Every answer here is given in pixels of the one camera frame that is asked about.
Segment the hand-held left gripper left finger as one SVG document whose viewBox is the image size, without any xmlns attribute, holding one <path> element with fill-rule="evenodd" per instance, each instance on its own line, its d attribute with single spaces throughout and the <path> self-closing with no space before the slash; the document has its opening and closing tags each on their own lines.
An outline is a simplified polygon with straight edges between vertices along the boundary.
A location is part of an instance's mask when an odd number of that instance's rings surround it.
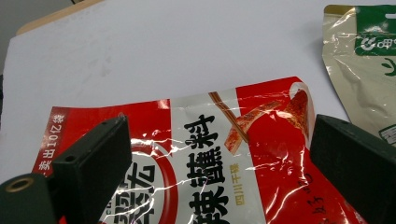
<svg viewBox="0 0 396 224">
<path fill-rule="evenodd" d="M 107 119 L 52 162 L 67 224 L 96 224 L 132 163 L 128 119 Z"/>
</svg>

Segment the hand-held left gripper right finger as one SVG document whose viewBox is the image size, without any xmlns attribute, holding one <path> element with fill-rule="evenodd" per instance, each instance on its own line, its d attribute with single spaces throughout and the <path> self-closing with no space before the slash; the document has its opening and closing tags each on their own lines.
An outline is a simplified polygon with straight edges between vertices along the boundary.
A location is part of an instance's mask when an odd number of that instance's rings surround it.
<svg viewBox="0 0 396 224">
<path fill-rule="evenodd" d="M 396 224 L 396 147 L 347 121 L 318 115 L 310 158 L 369 224 Z"/>
</svg>

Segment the red and white seasoning packet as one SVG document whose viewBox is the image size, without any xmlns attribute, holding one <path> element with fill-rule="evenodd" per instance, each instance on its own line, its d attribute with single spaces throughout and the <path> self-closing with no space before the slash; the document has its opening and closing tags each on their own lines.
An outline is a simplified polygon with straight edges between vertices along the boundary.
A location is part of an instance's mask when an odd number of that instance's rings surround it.
<svg viewBox="0 0 396 224">
<path fill-rule="evenodd" d="M 129 120 L 132 164 L 100 224 L 366 224 L 314 166 L 296 77 L 176 99 L 55 107 L 34 171 L 99 122 Z"/>
</svg>

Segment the beige packet with green print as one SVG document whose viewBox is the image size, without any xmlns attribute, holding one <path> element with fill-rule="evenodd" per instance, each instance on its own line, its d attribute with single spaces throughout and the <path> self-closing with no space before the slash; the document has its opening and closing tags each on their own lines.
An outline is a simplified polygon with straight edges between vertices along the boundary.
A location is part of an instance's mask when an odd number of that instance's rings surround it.
<svg viewBox="0 0 396 224">
<path fill-rule="evenodd" d="M 396 147 L 396 5 L 328 5 L 322 31 L 322 59 L 349 120 Z"/>
</svg>

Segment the white paper sheet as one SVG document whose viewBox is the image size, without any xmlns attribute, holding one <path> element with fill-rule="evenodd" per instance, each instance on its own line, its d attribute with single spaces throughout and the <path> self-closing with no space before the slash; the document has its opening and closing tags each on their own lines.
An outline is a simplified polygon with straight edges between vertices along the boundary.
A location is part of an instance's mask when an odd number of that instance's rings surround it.
<svg viewBox="0 0 396 224">
<path fill-rule="evenodd" d="M 322 61 L 328 5 L 396 0 L 104 0 L 8 45 L 0 183 L 32 170 L 54 106 L 171 99 L 299 77 L 315 109 L 345 110 Z"/>
</svg>

